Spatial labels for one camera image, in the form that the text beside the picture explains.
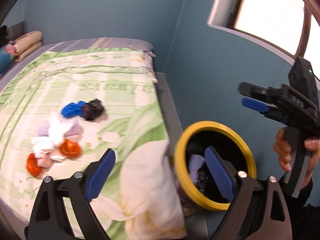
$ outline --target green floral bedsheet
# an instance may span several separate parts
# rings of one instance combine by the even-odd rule
[[[70,177],[98,160],[107,148],[116,165],[91,206],[111,239],[179,239],[185,227],[165,152],[169,143],[144,52],[126,48],[47,51],[26,66],[0,94],[0,197],[30,219],[41,179],[25,168],[31,138],[52,112],[70,102],[98,98],[108,118],[79,117],[84,132],[77,160],[45,170]],[[82,233],[69,199],[65,206],[76,236]]]

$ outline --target human hand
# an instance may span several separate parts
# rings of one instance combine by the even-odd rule
[[[284,137],[285,137],[284,129],[281,128],[278,131],[278,134],[276,136],[276,142],[273,145],[273,149],[279,155],[280,167],[284,171],[289,172],[291,171],[291,165],[289,164],[291,160],[291,156],[290,156],[291,147],[288,141],[284,139]],[[311,152],[311,156],[310,156],[310,161],[307,168],[306,176],[301,188],[304,188],[309,183],[313,170],[315,169],[319,161],[319,157],[320,157],[319,138],[315,136],[308,138],[307,140],[304,141],[304,147]]]

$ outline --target gripper handle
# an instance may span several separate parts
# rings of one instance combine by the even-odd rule
[[[291,171],[284,176],[283,191],[297,198],[310,161],[311,153],[304,147],[304,141],[310,135],[292,126],[284,128],[284,131],[285,139],[291,146]]]

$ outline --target blue wall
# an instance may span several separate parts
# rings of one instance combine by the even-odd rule
[[[183,0],[27,0],[27,30],[43,32],[44,44],[124,37],[153,44],[163,71]]]
[[[231,33],[206,26],[213,0],[187,0],[165,74],[183,128],[200,120],[223,123],[250,147],[258,178],[283,171],[273,151],[281,124],[241,105],[241,82],[262,87],[288,82],[291,66],[268,50]],[[315,176],[320,175],[317,168]],[[310,202],[320,205],[320,187]],[[212,232],[223,214],[211,214]]]
[[[2,25],[11,27],[23,21],[27,0],[18,0],[12,7]]]

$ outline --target pillow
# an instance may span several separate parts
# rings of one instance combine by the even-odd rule
[[[34,52],[36,49],[39,49],[42,46],[42,42],[38,41],[36,44],[32,45],[29,49],[26,49],[24,52],[22,52],[20,55],[18,55],[14,62],[20,62],[22,61],[26,56],[30,55],[32,52]]]
[[[34,31],[20,36],[15,41],[11,41],[14,46],[16,56],[20,55],[26,49],[30,48],[42,39],[42,32]]]
[[[9,70],[14,58],[14,48],[11,44],[0,49],[0,77]]]

